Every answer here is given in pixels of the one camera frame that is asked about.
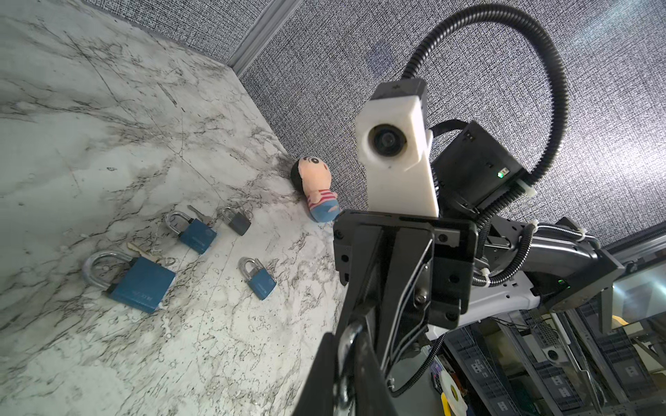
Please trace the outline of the blue padlock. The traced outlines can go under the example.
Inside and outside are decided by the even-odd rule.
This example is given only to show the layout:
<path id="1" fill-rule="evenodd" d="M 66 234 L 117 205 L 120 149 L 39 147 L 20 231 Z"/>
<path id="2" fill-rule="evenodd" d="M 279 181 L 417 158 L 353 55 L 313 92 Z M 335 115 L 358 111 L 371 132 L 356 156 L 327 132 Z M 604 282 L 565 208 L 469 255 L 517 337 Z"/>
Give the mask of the blue padlock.
<path id="1" fill-rule="evenodd" d="M 239 270 L 254 295 L 261 301 L 270 296 L 277 286 L 276 280 L 258 258 L 241 258 Z"/>
<path id="2" fill-rule="evenodd" d="M 196 218 L 191 218 L 182 211 L 170 211 L 164 216 L 164 223 L 166 227 L 175 233 L 183 244 L 190 249 L 203 255 L 212 245 L 214 239 L 218 236 L 217 232 L 213 230 L 213 218 L 207 216 L 193 206 L 187 206 L 192 211 Z M 187 227 L 181 231 L 173 224 L 174 218 L 181 218 L 187 223 Z"/>
<path id="3" fill-rule="evenodd" d="M 114 258 L 129 265 L 127 272 L 117 284 L 100 279 L 95 275 L 95 264 L 104 258 Z M 152 314 L 161 306 L 176 274 L 147 258 L 134 258 L 119 251 L 98 251 L 83 263 L 84 280 L 100 288 L 110 299 L 129 307 Z"/>

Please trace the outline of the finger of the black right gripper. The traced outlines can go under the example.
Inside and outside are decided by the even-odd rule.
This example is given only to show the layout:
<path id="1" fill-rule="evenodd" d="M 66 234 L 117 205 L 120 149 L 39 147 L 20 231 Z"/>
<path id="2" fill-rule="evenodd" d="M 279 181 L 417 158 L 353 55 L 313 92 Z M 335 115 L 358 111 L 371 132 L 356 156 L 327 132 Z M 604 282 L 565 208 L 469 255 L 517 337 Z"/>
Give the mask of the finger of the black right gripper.
<path id="1" fill-rule="evenodd" d="M 352 322 L 360 322 L 377 349 L 385 232 L 376 225 L 334 224 L 336 270 L 347 292 L 336 327 L 336 339 Z"/>
<path id="2" fill-rule="evenodd" d="M 397 232 L 386 275 L 380 324 L 376 339 L 376 356 L 382 376 L 388 374 L 402 312 L 408 303 L 419 270 L 432 244 L 432 233 L 414 228 Z"/>

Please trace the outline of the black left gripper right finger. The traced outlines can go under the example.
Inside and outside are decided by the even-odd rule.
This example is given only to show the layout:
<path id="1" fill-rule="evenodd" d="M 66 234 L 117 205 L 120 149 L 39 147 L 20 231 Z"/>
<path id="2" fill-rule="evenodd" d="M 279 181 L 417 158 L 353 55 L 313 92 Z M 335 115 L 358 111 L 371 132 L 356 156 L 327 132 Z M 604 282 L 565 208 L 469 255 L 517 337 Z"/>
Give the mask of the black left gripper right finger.
<path id="1" fill-rule="evenodd" d="M 392 398 L 383 379 L 370 337 L 362 332 L 354 347 L 354 389 L 356 415 L 397 415 Z"/>

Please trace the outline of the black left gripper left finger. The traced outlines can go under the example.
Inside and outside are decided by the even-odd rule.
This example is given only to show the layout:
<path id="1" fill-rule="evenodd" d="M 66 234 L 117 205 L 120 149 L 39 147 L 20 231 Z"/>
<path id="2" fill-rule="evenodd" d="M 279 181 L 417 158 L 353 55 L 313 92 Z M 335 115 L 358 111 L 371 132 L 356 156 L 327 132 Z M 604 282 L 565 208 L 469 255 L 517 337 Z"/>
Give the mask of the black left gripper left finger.
<path id="1" fill-rule="evenodd" d="M 336 381 L 335 336 L 326 333 L 319 344 L 294 416 L 331 416 L 334 410 L 334 384 Z"/>

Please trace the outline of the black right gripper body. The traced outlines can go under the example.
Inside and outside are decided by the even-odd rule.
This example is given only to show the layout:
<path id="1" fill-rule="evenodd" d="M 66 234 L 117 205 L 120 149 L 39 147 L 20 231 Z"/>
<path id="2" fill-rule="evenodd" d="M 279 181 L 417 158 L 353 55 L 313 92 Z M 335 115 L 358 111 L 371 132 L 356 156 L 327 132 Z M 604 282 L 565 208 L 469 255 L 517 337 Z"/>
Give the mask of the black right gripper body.
<path id="1" fill-rule="evenodd" d="M 383 292 L 397 232 L 402 228 L 431 232 L 432 244 L 423 259 L 399 326 L 405 324 L 420 328 L 430 324 L 442 329 L 456 329 L 459 326 L 460 318 L 468 308 L 472 286 L 473 263 L 478 242 L 478 231 L 474 223 L 457 219 L 365 211 L 344 211 L 336 218 L 334 224 L 336 223 L 376 225 L 383 228 Z"/>

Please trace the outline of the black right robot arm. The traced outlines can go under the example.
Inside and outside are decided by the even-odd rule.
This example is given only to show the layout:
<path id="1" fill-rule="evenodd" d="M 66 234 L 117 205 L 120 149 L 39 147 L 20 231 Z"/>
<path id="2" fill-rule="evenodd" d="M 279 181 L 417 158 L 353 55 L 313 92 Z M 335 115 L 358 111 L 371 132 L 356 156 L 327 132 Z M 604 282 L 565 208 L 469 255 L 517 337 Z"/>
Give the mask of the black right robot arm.
<path id="1" fill-rule="evenodd" d="M 493 214 L 525 169 L 473 121 L 444 121 L 424 136 L 449 132 L 455 139 L 429 167 L 435 210 L 415 208 L 411 193 L 393 197 L 388 211 L 343 211 L 335 220 L 336 270 L 348 292 L 338 329 L 314 362 L 333 381 L 387 376 L 429 328 L 512 311 L 490 296 L 518 272 L 543 307 L 563 312 L 609 289 L 623 270 L 567 220 L 515 223 Z"/>

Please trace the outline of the small black padlock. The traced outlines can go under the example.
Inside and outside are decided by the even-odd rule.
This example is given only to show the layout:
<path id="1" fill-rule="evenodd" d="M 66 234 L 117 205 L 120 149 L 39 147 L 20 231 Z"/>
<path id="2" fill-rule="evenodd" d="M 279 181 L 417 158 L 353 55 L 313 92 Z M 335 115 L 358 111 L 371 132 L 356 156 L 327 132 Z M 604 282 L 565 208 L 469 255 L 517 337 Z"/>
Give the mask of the small black padlock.
<path id="1" fill-rule="evenodd" d="M 222 218 L 234 232 L 240 236 L 246 235 L 251 227 L 251 220 L 242 211 L 226 207 L 222 210 Z"/>

